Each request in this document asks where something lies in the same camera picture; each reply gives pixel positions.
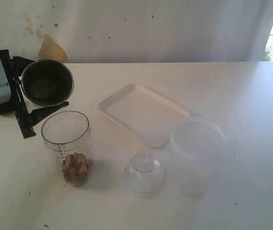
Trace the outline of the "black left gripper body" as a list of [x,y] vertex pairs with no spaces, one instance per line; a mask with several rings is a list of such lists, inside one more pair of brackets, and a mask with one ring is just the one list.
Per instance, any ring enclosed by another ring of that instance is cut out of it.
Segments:
[[0,60],[11,89],[10,100],[0,104],[0,115],[14,113],[23,137],[34,137],[36,133],[28,118],[28,110],[20,87],[21,80],[16,76],[11,59],[9,50],[0,50]]

